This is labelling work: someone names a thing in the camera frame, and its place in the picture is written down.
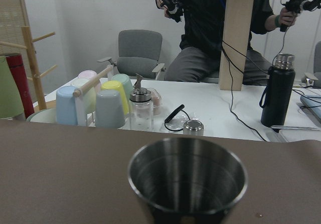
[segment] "green cup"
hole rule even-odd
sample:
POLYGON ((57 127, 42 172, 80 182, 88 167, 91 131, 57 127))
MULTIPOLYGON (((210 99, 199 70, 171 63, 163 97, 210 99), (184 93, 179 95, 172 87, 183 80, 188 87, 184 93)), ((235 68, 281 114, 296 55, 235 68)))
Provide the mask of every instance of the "green cup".
POLYGON ((0 119, 24 115, 18 87, 10 72, 5 56, 0 56, 0 119))

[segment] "white wall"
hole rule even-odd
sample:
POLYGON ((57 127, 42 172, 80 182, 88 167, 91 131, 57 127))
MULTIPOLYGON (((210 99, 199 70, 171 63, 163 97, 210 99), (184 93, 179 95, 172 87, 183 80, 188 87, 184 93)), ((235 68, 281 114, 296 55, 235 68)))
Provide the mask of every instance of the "white wall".
MULTIPOLYGON (((275 13, 282 6, 271 0, 275 13)), ((26 0, 34 37, 55 31, 56 36, 36 44, 42 71, 53 64, 59 67, 43 79, 45 92, 50 92, 75 77, 80 71, 100 71, 96 60, 105 56, 117 58, 117 36, 124 29, 146 29, 163 35, 160 62, 170 64, 179 52, 184 23, 163 17, 154 0, 26 0)), ((286 34, 283 53, 296 55, 296 78, 312 72, 313 48, 321 40, 321 11, 303 13, 286 34)), ((253 47, 272 61, 282 47, 279 30, 254 36, 253 47)))

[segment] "gray cup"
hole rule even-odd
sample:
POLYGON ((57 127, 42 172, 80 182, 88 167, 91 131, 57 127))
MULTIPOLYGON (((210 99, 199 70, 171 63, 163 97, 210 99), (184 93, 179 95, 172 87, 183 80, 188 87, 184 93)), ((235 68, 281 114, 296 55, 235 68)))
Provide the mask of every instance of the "gray cup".
POLYGON ((150 223, 216 224, 242 198, 247 173, 209 141, 168 138, 138 150, 128 180, 150 223))
POLYGON ((118 129, 125 125, 124 110, 117 90, 102 90, 96 94, 95 126, 118 129))

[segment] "bottle strap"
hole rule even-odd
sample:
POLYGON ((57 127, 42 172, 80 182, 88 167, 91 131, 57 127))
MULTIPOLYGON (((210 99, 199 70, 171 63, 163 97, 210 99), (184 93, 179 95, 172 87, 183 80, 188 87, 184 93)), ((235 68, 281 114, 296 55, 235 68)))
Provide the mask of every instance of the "bottle strap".
POLYGON ((260 103, 259 103, 259 105, 260 105, 261 108, 264 108, 264 107, 266 106, 267 97, 265 97, 264 103, 263 103, 263 98, 264 98, 264 96, 266 96, 266 92, 267 92, 267 90, 268 90, 268 88, 269 88, 269 84, 270 84, 271 79, 272 79, 272 75, 271 75, 271 74, 272 74, 273 69, 274 69, 273 66, 270 66, 269 70, 267 71, 267 74, 270 75, 270 78, 269 78, 269 81, 268 81, 268 83, 267 83, 267 86, 266 86, 266 88, 264 89, 263 94, 262 94, 262 96, 261 96, 261 100, 260 100, 260 103))
POLYGON ((263 94, 262 94, 262 96, 261 96, 261 100, 260 100, 260 107, 261 107, 261 108, 264 108, 265 105, 266 105, 266 98, 265 98, 264 104, 262 104, 263 98, 264 98, 264 96, 266 95, 266 90, 267 90, 267 87, 264 89, 263 94))

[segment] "white table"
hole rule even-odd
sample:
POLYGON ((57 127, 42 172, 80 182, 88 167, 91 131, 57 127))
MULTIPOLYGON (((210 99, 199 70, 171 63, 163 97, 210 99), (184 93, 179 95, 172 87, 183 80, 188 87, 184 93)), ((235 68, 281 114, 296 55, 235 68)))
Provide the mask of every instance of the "white table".
MULTIPOLYGON (((103 83, 107 81, 107 78, 102 78, 100 81, 103 83)), ((164 127, 164 119, 179 105, 184 104, 184 111, 190 117, 196 117, 203 123, 204 136, 262 140, 253 130, 244 126, 230 113, 231 91, 220 90, 218 84, 143 80, 142 87, 154 88, 162 96, 162 112, 154 116, 154 132, 172 133, 164 127)), ((276 142, 277 140, 271 139, 274 132, 260 121, 262 108, 259 106, 259 101, 264 88, 263 86, 243 85, 242 91, 234 91, 232 110, 247 125, 255 128, 263 138, 276 142)), ((298 89, 309 95, 321 94, 319 89, 298 89)), ((51 101, 55 98, 56 91, 53 91, 45 99, 51 101)), ((320 128, 321 125, 315 121, 313 115, 308 111, 303 112, 299 108, 300 105, 302 105, 300 95, 292 92, 284 125, 320 128)), ((129 129, 128 125, 127 121, 123 129, 129 129)))

